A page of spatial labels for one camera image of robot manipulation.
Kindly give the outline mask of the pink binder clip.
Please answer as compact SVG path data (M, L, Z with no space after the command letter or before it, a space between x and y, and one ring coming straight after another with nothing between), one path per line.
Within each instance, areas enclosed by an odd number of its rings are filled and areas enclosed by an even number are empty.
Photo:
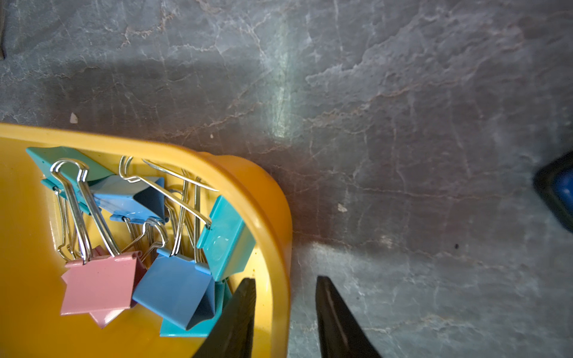
M88 314L100 328L105 328L119 314L137 303L134 290L146 273L140 251L121 252L118 256L93 255L90 259L73 260L65 264L62 279L66 284L61 315Z

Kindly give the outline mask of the yellow plastic tray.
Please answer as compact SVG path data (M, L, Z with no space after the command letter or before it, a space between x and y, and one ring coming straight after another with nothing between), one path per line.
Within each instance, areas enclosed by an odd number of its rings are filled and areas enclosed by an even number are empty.
M153 175L150 162L199 176L234 206L256 239L237 287L255 279L252 356L287 355L290 318L292 216L275 179L257 164L180 146L58 129L1 125L1 355L3 357L191 357L194 338L163 338L161 319L143 307L125 311L106 328L87 315L62 316L64 261L55 195L28 147L66 146L116 170L121 156L132 172Z

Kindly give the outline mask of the blue binder clip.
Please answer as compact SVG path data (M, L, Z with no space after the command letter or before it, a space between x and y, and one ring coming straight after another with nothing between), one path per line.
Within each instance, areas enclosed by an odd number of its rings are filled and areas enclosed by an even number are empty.
M115 175L100 163L83 157L60 157L49 167L53 179L61 183L70 205L73 220L80 238L82 257L90 259L90 242L81 207L88 208L101 238L113 257L121 254L107 226L102 211L110 213L113 221L144 224L154 220L166 222L164 200L157 189L163 189L164 179L144 177L136 182Z
M185 331L212 319L215 281L206 267L169 248L157 253L134 290L134 301Z

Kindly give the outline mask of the teal binder clip bottom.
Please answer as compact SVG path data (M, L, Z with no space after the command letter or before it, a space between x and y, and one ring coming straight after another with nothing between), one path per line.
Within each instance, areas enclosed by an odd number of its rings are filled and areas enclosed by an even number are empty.
M222 311L225 309L227 303L231 300L232 293L228 286L228 281L215 283L215 307L216 311L212 319L207 319L194 325L188 331L178 328L173 323L164 320L161 325L161 337L185 337L185 338L206 338L209 336L213 327L216 325Z

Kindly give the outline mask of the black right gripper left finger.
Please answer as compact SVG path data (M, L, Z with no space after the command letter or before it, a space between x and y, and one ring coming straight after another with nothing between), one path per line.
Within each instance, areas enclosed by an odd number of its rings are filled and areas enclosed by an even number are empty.
M255 279L244 278L193 357L251 357L256 297Z

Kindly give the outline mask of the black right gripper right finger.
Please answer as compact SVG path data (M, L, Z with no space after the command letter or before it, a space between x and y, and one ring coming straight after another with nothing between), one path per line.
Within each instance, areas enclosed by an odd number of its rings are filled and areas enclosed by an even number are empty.
M322 357L381 357L329 277L317 277L315 299Z

